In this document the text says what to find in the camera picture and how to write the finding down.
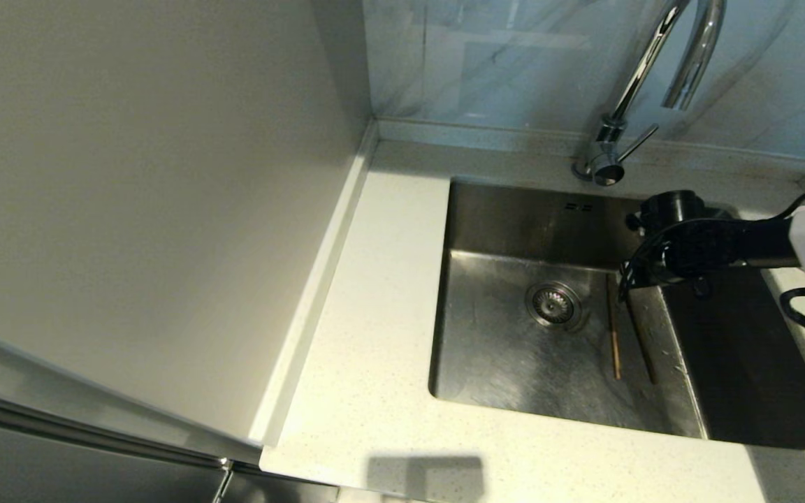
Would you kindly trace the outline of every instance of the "chrome faucet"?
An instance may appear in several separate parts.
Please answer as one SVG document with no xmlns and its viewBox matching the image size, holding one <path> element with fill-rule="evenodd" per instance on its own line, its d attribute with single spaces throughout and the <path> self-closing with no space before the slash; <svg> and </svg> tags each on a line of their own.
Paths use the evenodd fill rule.
<svg viewBox="0 0 805 503">
<path fill-rule="evenodd" d="M 632 145 L 623 153 L 617 149 L 617 140 L 626 130 L 626 111 L 632 105 L 632 100 L 639 94 L 641 84 L 651 72 L 651 66 L 658 58 L 660 49 L 676 21 L 690 3 L 690 0 L 671 0 L 651 34 L 651 40 L 645 47 L 639 63 L 630 76 L 626 89 L 617 99 L 614 111 L 601 116 L 601 127 L 595 139 L 588 144 L 585 154 L 572 165 L 573 175 L 585 181 L 594 181 L 599 185 L 613 185 L 623 178 L 623 160 L 648 140 L 655 131 L 657 124 L 652 124 L 644 133 L 639 135 Z M 673 83 L 663 106 L 667 108 L 680 108 L 685 110 L 691 102 L 691 96 L 700 83 L 700 78 L 706 70 L 706 65 L 716 47 L 716 39 L 722 28 L 725 16 L 725 0 L 697 0 L 697 18 L 694 22 L 694 31 L 690 42 L 685 48 L 683 60 L 675 74 Z"/>
</svg>

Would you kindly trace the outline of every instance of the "sink basin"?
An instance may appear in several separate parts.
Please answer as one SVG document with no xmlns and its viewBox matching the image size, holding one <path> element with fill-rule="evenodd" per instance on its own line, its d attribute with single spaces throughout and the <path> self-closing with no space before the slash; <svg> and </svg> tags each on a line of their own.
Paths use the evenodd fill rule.
<svg viewBox="0 0 805 503">
<path fill-rule="evenodd" d="M 682 283 L 614 300 L 639 204 L 454 182 L 431 394 L 805 449 L 805 362 L 760 271 L 713 275 L 703 299 Z"/>
</svg>

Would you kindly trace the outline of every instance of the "marble backsplash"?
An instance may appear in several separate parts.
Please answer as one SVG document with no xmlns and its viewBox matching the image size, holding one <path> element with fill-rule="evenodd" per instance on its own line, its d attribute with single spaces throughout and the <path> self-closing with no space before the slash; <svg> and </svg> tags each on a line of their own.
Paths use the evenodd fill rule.
<svg viewBox="0 0 805 503">
<path fill-rule="evenodd" d="M 594 128 L 665 0 L 363 0 L 376 115 Z M 628 115 L 636 134 L 805 156 L 805 2 L 732 0 L 687 111 L 661 108 L 694 6 Z"/>
</svg>

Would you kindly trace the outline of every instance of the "drain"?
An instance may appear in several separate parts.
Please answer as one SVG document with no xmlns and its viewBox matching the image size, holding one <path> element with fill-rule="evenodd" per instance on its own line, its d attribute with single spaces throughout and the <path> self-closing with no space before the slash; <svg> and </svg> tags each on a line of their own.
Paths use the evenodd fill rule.
<svg viewBox="0 0 805 503">
<path fill-rule="evenodd" d="M 534 284 L 526 300 L 530 316 L 544 327 L 571 328 L 579 321 L 579 299 L 566 284 Z"/>
</svg>

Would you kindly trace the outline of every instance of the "speckled countertop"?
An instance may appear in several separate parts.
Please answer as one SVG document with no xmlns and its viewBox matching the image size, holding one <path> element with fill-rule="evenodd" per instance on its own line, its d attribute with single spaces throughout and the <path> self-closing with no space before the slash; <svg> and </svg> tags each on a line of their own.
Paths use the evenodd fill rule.
<svg viewBox="0 0 805 503">
<path fill-rule="evenodd" d="M 453 176 L 647 197 L 689 188 L 744 219 L 801 189 L 777 178 L 633 163 L 601 189 L 565 157 L 384 140 L 352 217 L 269 472 L 439 501 L 805 501 L 805 452 L 750 448 L 445 402 L 428 392 Z M 779 270 L 780 289 L 803 286 Z M 805 333 L 798 332 L 805 351 Z"/>
</svg>

